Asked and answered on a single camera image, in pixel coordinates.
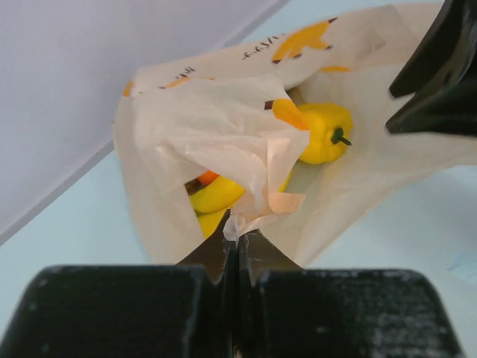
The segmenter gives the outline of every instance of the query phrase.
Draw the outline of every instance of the white wall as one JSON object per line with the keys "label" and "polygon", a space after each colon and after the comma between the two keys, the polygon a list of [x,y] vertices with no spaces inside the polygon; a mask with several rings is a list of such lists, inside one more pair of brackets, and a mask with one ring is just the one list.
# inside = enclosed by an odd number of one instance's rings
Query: white wall
{"label": "white wall", "polygon": [[0,244],[110,142],[138,67],[238,42],[283,3],[2,0]]}

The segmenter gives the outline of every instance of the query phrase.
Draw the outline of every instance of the light blue table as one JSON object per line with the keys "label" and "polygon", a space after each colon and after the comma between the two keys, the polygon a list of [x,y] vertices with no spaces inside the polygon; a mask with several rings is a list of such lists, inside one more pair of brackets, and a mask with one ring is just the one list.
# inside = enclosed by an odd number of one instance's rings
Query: light blue table
{"label": "light blue table", "polygon": [[[383,2],[296,0],[246,40]],[[424,273],[437,287],[468,356],[477,357],[476,208],[477,168],[436,174],[395,192],[312,266]],[[45,266],[69,263],[148,263],[128,217],[115,153],[0,247],[0,336],[28,281]]]}

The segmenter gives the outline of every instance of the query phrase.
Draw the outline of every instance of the black object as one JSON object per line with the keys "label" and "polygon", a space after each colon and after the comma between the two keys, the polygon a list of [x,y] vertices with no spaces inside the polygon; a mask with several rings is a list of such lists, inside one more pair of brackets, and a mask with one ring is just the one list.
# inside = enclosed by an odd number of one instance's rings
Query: black object
{"label": "black object", "polygon": [[446,0],[390,86],[414,94],[386,123],[391,134],[477,136],[477,0]]}
{"label": "black object", "polygon": [[42,271],[0,357],[462,357],[422,275],[303,270],[226,219],[177,266]]}

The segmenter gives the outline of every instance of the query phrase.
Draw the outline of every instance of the white plastic bag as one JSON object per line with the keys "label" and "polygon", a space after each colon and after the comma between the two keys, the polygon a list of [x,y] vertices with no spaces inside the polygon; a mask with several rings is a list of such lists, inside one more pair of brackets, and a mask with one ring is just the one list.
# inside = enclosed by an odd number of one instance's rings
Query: white plastic bag
{"label": "white plastic bag", "polygon": [[[393,190],[437,170],[477,163],[477,143],[437,134],[389,136],[405,100],[388,87],[439,4],[346,13],[269,37],[142,69],[114,125],[133,222],[155,263],[176,263],[203,237],[183,184],[210,169],[241,184],[225,234],[260,228],[300,265],[311,262]],[[334,163],[294,166],[308,132],[264,110],[299,85],[306,101],[332,101],[354,121],[353,147]]]}

